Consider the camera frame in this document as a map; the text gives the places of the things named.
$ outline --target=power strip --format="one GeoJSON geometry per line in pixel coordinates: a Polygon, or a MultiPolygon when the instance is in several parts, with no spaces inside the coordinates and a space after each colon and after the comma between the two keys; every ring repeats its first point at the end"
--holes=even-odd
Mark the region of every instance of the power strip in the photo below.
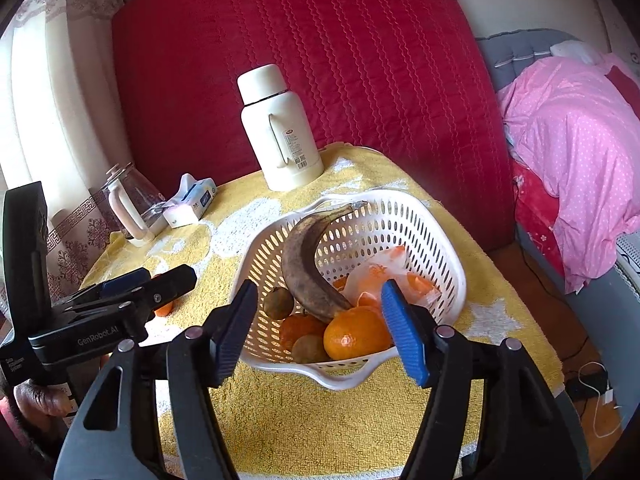
{"type": "MultiPolygon", "coordinates": [[[[609,389],[607,391],[607,386],[609,385],[609,374],[607,374],[606,371],[601,370],[593,374],[581,374],[580,378],[583,383],[587,383],[589,386],[592,386],[593,388],[595,388],[600,392],[601,396],[604,396],[603,404],[608,403],[607,396],[609,395],[609,392],[611,392],[610,395],[612,397],[613,390],[609,389]]],[[[587,386],[582,384],[578,380],[578,377],[569,379],[564,384],[564,389],[566,390],[571,400],[574,400],[574,401],[591,399],[591,397],[598,396],[595,390],[592,390],[591,388],[588,388],[587,386]]]]}

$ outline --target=patterned curtain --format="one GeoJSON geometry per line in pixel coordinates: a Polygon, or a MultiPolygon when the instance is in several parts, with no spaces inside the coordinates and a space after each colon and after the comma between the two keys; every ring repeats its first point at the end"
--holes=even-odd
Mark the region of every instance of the patterned curtain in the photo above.
{"type": "MultiPolygon", "coordinates": [[[[0,38],[0,174],[9,189],[42,182],[54,300],[78,290],[117,229],[100,188],[131,160],[111,53],[127,1],[25,0],[0,38]]],[[[3,289],[0,275],[0,307],[3,289]]]]}

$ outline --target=table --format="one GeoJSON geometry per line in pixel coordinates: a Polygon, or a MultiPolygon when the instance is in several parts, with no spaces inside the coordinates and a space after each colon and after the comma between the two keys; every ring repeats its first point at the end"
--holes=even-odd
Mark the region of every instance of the table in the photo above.
{"type": "MultiPolygon", "coordinates": [[[[492,342],[519,338],[554,394],[563,390],[561,363],[511,285],[464,228],[382,154],[349,144],[321,152],[324,174],[291,192],[270,191],[261,173],[220,186],[197,225],[167,229],[136,248],[122,234],[111,243],[84,280],[84,286],[144,266],[151,273],[179,264],[193,266],[196,289],[176,302],[174,312],[147,324],[162,342],[200,324],[213,307],[227,304],[244,248],[265,224],[300,209],[326,193],[354,193],[385,186],[411,193],[430,209],[452,242],[467,278],[466,305],[455,327],[471,339],[492,342]]],[[[246,477],[398,476],[417,433],[428,391],[418,388],[398,358],[384,363],[363,384],[332,392],[295,374],[271,374],[239,363],[232,378],[211,390],[220,428],[238,472],[246,477]]],[[[475,449],[482,388],[472,387],[463,454],[475,449]]],[[[158,381],[162,446],[176,465],[168,389],[158,381]]]]}

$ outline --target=plastic bag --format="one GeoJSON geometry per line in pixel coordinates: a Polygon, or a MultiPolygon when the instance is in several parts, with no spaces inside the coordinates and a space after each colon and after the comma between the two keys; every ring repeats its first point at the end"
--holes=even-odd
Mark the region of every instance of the plastic bag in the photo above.
{"type": "Polygon", "coordinates": [[[362,262],[347,277],[342,294],[353,306],[380,309],[382,285],[391,279],[411,304],[428,308],[440,299],[440,291],[430,280],[406,269],[405,246],[379,251],[362,262]]]}

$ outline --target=white plastic basket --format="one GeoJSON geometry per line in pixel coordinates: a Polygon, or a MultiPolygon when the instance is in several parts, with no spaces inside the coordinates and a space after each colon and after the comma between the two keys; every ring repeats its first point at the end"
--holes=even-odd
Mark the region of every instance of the white plastic basket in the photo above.
{"type": "MultiPolygon", "coordinates": [[[[242,361],[249,366],[271,372],[303,374],[331,390],[347,390],[362,383],[384,361],[398,355],[394,346],[350,360],[297,364],[279,345],[280,322],[269,319],[262,309],[268,292],[275,286],[286,286],[280,262],[284,240],[293,226],[315,210],[359,200],[366,201],[368,205],[332,222],[318,246],[316,265],[324,278],[333,283],[372,254],[405,245],[407,268],[429,278],[442,293],[431,309],[436,322],[452,324],[458,318],[465,302],[465,273],[449,239],[417,198],[390,189],[326,195],[265,227],[246,250],[236,273],[232,296],[246,278],[258,286],[258,312],[241,354],[242,361]]],[[[296,303],[296,312],[301,310],[302,307],[296,303]]]]}

